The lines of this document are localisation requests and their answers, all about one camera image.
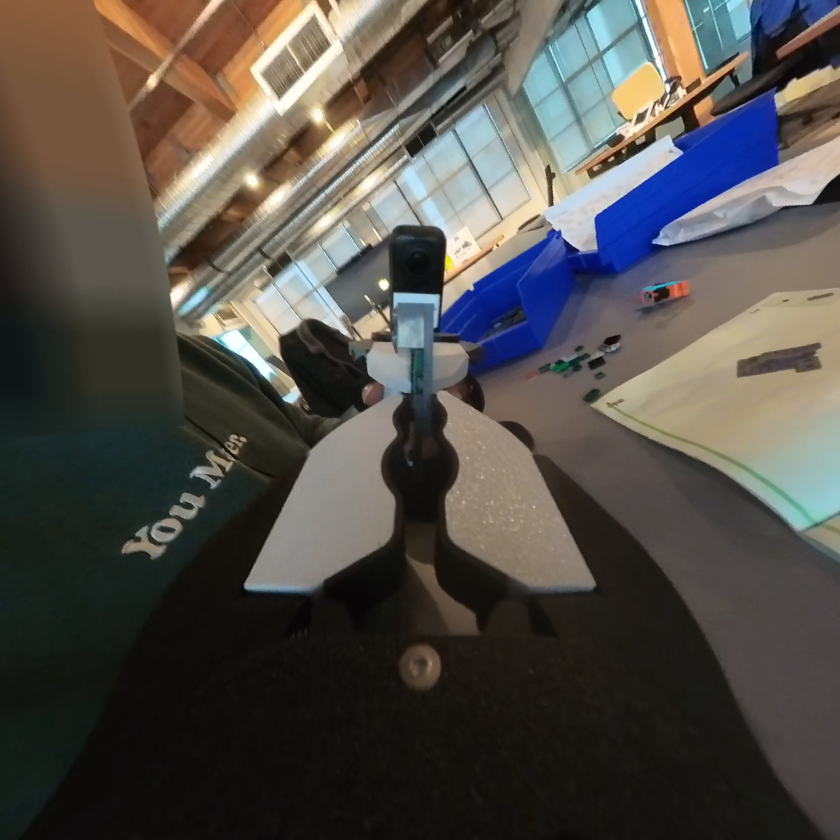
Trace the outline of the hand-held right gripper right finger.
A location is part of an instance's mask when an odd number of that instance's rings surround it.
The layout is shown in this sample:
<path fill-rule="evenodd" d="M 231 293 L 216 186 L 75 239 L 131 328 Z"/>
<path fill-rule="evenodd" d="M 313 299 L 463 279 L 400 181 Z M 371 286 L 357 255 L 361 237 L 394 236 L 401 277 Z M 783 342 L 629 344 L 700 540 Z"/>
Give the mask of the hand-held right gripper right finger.
<path fill-rule="evenodd" d="M 444 441 L 455 480 L 444 496 L 446 535 L 480 571 L 525 595 L 592 592 L 586 565 L 531 450 L 447 392 Z"/>

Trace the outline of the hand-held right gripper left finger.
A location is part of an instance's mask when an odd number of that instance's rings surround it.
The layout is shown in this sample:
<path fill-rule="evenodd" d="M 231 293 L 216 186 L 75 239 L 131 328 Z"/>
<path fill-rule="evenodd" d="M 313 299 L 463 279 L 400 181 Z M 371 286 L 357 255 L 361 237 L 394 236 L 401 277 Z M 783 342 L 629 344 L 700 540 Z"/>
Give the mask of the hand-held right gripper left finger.
<path fill-rule="evenodd" d="M 401 405 L 384 399 L 311 450 L 245 581 L 248 593 L 320 594 L 396 548 L 400 515 L 383 465 Z"/>

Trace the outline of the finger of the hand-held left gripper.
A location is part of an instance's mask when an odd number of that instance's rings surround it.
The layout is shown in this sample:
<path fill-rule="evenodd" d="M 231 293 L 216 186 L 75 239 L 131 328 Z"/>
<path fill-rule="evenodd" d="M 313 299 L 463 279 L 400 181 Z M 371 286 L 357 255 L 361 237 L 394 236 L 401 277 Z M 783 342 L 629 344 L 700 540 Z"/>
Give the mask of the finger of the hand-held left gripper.
<path fill-rule="evenodd" d="M 385 398 L 413 393 L 413 353 L 393 344 L 373 344 L 366 354 L 366 368 L 372 382 L 382 383 Z"/>
<path fill-rule="evenodd" d="M 428 393 L 446 391 L 467 377 L 469 356 L 463 344 L 433 344 L 431 360 Z"/>

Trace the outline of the brick instruction booklet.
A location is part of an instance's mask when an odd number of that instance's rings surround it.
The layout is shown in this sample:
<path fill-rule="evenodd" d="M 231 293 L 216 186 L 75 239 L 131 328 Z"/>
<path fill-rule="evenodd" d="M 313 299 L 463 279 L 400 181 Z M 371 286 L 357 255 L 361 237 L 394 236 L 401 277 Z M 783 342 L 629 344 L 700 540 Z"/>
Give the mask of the brick instruction booklet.
<path fill-rule="evenodd" d="M 839 289 L 778 292 L 599 397 L 839 556 Z"/>

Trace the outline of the grey desk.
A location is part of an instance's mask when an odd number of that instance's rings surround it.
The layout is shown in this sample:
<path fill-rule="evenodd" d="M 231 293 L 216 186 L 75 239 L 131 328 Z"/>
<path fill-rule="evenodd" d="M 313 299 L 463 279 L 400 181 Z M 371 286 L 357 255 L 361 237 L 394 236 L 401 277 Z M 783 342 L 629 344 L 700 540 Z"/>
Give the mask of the grey desk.
<path fill-rule="evenodd" d="M 647 286 L 690 294 L 645 308 Z M 666 248 L 621 275 L 582 276 L 545 348 L 481 377 L 487 413 L 537 449 L 633 534 L 694 614 L 785 786 L 838 838 L 838 563 L 716 470 L 602 416 L 587 374 L 527 373 L 621 333 L 608 389 L 780 291 L 838 286 L 838 204 Z"/>

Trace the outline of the black backpack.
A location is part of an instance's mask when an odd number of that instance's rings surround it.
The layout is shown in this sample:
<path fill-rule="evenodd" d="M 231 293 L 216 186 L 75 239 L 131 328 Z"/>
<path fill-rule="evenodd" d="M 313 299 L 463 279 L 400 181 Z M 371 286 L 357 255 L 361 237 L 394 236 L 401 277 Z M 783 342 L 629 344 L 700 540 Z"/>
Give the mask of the black backpack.
<path fill-rule="evenodd" d="M 304 319 L 280 336 L 280 357 L 311 414 L 340 418 L 366 406 L 364 388 L 371 383 L 366 361 L 351 352 L 351 340 L 315 319 Z"/>

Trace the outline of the row of windows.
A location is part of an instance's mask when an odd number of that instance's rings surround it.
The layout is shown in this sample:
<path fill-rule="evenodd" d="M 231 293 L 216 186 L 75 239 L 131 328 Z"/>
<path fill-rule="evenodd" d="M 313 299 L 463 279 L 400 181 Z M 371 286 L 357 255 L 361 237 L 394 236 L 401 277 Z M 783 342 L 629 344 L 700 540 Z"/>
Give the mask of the row of windows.
<path fill-rule="evenodd" d="M 501 230 L 539 198 L 521 162 L 528 142 L 506 118 L 507 96 L 537 90 L 542 51 L 548 70 L 564 74 L 560 92 L 535 104 L 545 131 L 582 142 L 570 163 L 589 154 L 617 117 L 610 90 L 637 65 L 652 60 L 666 75 L 689 84 L 707 77 L 742 52 L 749 37 L 735 36 L 723 2 L 715 18 L 708 2 L 429 2 L 429 5 L 328 103 L 311 112 L 314 130 L 337 128 L 374 99 L 393 102 L 442 88 L 446 102 L 426 112 L 396 142 L 376 143 L 305 201 L 241 264 L 229 272 L 204 265 L 236 220 L 284 181 L 305 146 L 321 135 L 301 135 L 295 151 L 263 174 L 249 174 L 223 215 L 170 263 L 172 307 L 181 324 L 199 323 L 226 301 L 254 296 L 291 266 L 287 302 L 292 313 L 314 314 L 317 293 L 394 226 L 426 224 L 447 235 L 468 228 L 478 238 Z"/>

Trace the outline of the blue plastic bin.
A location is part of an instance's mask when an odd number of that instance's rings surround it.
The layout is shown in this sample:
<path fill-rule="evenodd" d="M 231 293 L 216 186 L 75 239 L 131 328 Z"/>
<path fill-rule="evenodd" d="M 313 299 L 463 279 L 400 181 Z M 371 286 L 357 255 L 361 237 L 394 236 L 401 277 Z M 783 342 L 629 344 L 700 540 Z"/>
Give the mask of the blue plastic bin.
<path fill-rule="evenodd" d="M 560 232 L 541 241 L 474 283 L 445 312 L 439 328 L 479 345 L 470 364 L 488 371 L 540 350 L 574 288 L 574 273 Z"/>
<path fill-rule="evenodd" d="M 681 156 L 595 215 L 595 245 L 572 245 L 576 274 L 619 273 L 655 250 L 668 224 L 775 167 L 780 161 L 775 90 L 771 89 L 675 143 Z"/>

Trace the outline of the scattered small bricks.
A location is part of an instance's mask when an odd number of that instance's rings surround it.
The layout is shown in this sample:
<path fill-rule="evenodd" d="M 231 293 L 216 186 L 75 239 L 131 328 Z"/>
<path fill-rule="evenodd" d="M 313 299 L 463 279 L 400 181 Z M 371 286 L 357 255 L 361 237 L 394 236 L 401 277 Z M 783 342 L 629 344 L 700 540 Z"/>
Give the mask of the scattered small bricks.
<path fill-rule="evenodd" d="M 542 364 L 538 369 L 527 373 L 525 380 L 530 382 L 549 374 L 569 379 L 587 373 L 594 384 L 587 388 L 581 400 L 586 405 L 594 405 L 605 393 L 603 382 L 606 380 L 607 363 L 622 347 L 621 333 L 607 335 L 592 351 L 580 344 L 572 353 L 553 362 Z"/>

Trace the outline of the white ceiling vent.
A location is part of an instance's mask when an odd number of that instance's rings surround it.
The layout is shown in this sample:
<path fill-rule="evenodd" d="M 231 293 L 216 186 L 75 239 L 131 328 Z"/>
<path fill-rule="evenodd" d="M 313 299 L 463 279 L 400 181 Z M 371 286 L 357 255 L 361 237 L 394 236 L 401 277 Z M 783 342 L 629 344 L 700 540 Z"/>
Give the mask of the white ceiling vent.
<path fill-rule="evenodd" d="M 343 53 L 328 16 L 311 2 L 250 68 L 258 88 L 274 110 L 285 114 Z"/>

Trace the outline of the person's green sweatshirt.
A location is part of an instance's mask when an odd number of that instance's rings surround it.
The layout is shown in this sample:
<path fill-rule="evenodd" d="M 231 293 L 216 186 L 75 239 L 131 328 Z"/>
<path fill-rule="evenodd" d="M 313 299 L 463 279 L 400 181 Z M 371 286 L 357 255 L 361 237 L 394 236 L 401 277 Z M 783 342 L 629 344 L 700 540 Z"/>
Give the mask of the person's green sweatshirt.
<path fill-rule="evenodd" d="M 2 838 L 83 750 L 141 628 L 215 533 L 334 428 L 284 405 L 2 443 Z"/>

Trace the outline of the yellow chair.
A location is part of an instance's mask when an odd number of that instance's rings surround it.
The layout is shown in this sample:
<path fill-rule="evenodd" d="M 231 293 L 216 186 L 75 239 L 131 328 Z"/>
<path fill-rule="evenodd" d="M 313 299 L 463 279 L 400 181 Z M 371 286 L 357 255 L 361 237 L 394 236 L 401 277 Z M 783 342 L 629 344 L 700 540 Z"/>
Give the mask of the yellow chair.
<path fill-rule="evenodd" d="M 647 61 L 612 91 L 611 99 L 619 116 L 631 123 L 664 94 L 664 79 L 656 65 Z"/>

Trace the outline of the wooden table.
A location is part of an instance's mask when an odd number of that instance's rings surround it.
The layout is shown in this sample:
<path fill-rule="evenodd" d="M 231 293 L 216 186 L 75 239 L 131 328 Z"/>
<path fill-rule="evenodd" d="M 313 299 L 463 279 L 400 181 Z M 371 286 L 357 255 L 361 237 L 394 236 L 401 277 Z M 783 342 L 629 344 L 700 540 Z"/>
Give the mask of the wooden table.
<path fill-rule="evenodd" d="M 635 129 L 621 143 L 615 146 L 606 146 L 604 150 L 595 154 L 576 169 L 574 174 L 586 175 L 593 180 L 598 175 L 624 163 L 656 141 L 656 132 L 660 125 L 678 120 L 681 121 L 682 133 L 697 130 L 700 127 L 700 119 L 697 116 L 699 104 L 709 99 L 720 84 L 726 80 L 730 80 L 734 87 L 738 87 L 740 82 L 737 72 L 748 58 L 748 52 L 732 56 L 729 61 L 720 65 L 709 76 L 690 83 L 688 92 L 683 98 L 646 122 L 641 128 Z"/>

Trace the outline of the silver air duct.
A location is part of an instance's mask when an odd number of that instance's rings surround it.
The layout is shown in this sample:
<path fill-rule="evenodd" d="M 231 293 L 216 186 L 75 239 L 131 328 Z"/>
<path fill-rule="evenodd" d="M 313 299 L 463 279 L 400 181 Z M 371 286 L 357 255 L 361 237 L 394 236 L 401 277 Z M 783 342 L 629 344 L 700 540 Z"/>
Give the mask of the silver air duct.
<path fill-rule="evenodd" d="M 429 2 L 339 2 L 329 15 L 310 3 L 254 66 L 249 99 L 155 201 L 171 263 L 217 216 L 245 176 L 274 160 L 328 103 L 411 24 Z"/>
<path fill-rule="evenodd" d="M 287 157 L 296 150 L 295 140 L 302 134 L 321 135 L 317 145 L 305 146 L 301 161 L 286 179 L 237 219 L 216 250 L 204 258 L 204 265 L 217 272 L 231 271 L 363 152 L 382 141 L 396 142 L 409 125 L 446 99 L 441 87 L 415 91 L 395 101 L 374 99 L 328 131 L 312 128 L 312 109 L 302 102 L 279 115 L 267 98 L 254 98 L 154 200 L 165 261 L 172 263 L 223 215 L 245 188 L 247 175 L 263 174 L 277 158 Z"/>

